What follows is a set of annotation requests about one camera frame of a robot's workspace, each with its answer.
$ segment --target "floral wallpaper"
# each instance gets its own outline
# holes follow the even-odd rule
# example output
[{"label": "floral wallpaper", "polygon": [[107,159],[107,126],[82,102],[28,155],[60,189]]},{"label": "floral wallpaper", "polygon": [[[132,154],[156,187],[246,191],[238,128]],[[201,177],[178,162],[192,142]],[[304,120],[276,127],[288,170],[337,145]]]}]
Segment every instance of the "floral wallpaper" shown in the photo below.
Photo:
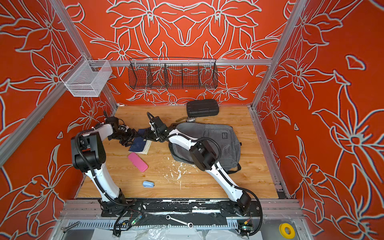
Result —
[{"label": "floral wallpaper", "polygon": [[309,0],[257,114],[315,239],[382,239],[384,4]]},{"label": "floral wallpaper", "polygon": [[[94,59],[265,59],[272,57],[295,1],[106,0],[97,7],[84,0],[63,3]],[[127,67],[116,67],[108,86],[118,103],[128,105],[185,104],[204,98],[249,104],[266,69],[219,67],[215,90],[134,90]]]},{"label": "floral wallpaper", "polygon": [[[0,0],[0,144],[60,84],[80,56],[47,0]],[[0,239],[48,239],[82,174],[70,139],[112,114],[106,96],[68,91],[0,168]]]}]

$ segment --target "silver wrench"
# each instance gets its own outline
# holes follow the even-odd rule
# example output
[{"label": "silver wrench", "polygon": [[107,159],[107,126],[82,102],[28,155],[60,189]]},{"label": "silver wrench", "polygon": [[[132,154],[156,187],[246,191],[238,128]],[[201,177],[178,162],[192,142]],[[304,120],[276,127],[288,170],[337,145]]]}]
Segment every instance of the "silver wrench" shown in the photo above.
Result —
[{"label": "silver wrench", "polygon": [[182,223],[182,224],[184,224],[184,225],[187,225],[189,228],[193,228],[193,223],[191,223],[191,222],[184,222],[184,221],[182,221],[182,220],[175,219],[175,218],[173,218],[173,217],[171,217],[171,216],[169,216],[169,215],[166,216],[166,219],[167,219],[167,220],[172,219],[173,221],[177,221],[177,222],[179,222],[179,223]]}]

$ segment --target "pink case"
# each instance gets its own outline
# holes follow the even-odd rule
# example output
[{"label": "pink case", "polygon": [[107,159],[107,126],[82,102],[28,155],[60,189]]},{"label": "pink case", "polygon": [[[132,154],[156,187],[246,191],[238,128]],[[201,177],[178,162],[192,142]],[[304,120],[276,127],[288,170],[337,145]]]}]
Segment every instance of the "pink case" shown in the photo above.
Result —
[{"label": "pink case", "polygon": [[148,165],[134,152],[128,155],[128,159],[135,165],[140,172],[145,172],[148,169]]}]

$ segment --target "black tool case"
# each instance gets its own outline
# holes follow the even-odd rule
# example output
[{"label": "black tool case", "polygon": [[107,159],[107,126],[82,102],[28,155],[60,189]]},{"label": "black tool case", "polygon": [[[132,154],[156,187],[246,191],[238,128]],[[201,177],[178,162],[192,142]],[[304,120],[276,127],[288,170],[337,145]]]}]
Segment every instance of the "black tool case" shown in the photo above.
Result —
[{"label": "black tool case", "polygon": [[187,103],[187,114],[190,118],[215,116],[218,104],[215,99],[195,100]]}]

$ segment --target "wood grain surface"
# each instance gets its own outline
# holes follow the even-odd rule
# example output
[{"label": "wood grain surface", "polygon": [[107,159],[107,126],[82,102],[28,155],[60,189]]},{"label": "wood grain surface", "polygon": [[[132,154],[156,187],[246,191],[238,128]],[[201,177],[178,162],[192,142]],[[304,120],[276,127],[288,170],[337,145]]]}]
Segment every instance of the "wood grain surface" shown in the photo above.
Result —
[{"label": "wood grain surface", "polygon": [[[167,126],[187,115],[186,106],[124,106],[118,108],[115,116],[137,130],[149,127],[147,112],[160,116]],[[196,118],[196,122],[232,126],[242,143],[242,169],[230,177],[259,198],[278,198],[246,106],[221,106],[217,116]],[[127,198],[228,198],[208,173],[192,164],[175,161],[169,152],[168,142],[152,142],[147,155],[139,154],[149,166],[145,172],[140,172],[128,160],[129,147],[121,146],[114,139],[106,139],[103,144],[108,171]],[[155,187],[144,188],[142,183],[145,180],[154,182]],[[84,181],[78,197],[100,197],[90,178]]]}]

